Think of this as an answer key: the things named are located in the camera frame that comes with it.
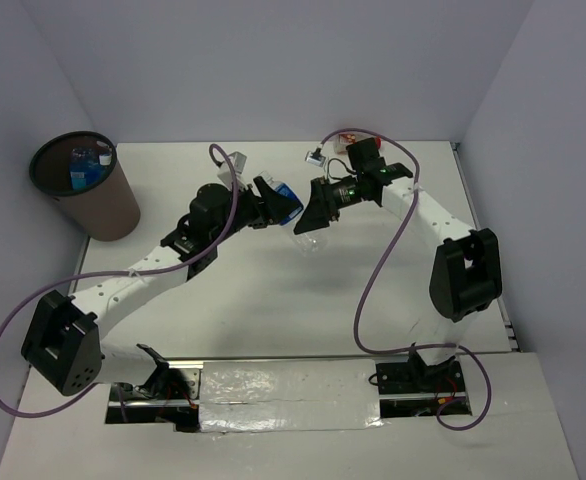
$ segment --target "blue bottle label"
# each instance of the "blue bottle label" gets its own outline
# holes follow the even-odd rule
[[[291,190],[286,183],[281,183],[275,189],[275,192],[279,193],[280,195],[283,195],[287,198],[290,198],[291,200],[295,200],[297,203],[302,205],[302,202],[300,202],[300,199],[297,198],[297,195],[295,195],[295,193],[293,193],[293,190]],[[300,213],[302,213],[302,210],[304,210],[304,207],[302,207],[302,206],[293,210],[293,212],[291,212],[288,217],[286,217],[284,220],[282,220],[280,222],[280,225],[283,226],[283,225],[286,225],[287,223],[289,223],[291,220],[293,220],[295,217],[297,217]]]

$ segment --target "gray wall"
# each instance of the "gray wall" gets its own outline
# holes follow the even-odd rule
[[[0,322],[44,282],[69,274],[80,232],[31,187],[30,156],[65,131],[91,128],[73,91],[18,0],[0,0]],[[19,398],[26,364],[19,347],[29,312],[0,346],[0,393]],[[12,418],[0,411],[0,458]]]
[[[120,141],[461,139],[532,0],[23,0]]]
[[[516,332],[586,480],[586,1],[535,1],[462,147]]]

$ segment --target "clear plastic sheet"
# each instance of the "clear plastic sheet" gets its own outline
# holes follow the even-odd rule
[[[354,430],[382,425],[375,362],[206,363],[200,388],[205,432]]]

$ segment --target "black wire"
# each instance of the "black wire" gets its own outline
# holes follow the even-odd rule
[[[331,175],[331,163],[332,162],[339,162],[342,164],[342,166],[344,167],[344,170],[346,170],[347,173],[349,173],[350,175],[355,175],[355,170],[351,170],[348,165],[346,165],[346,163],[339,159],[339,158],[331,158],[328,163],[326,164],[326,176],[329,177],[330,180],[342,180],[344,177],[333,177]]]

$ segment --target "shiny plastic film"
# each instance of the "shiny plastic film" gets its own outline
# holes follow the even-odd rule
[[[204,432],[359,430],[382,425],[375,362],[309,360],[206,363]]]

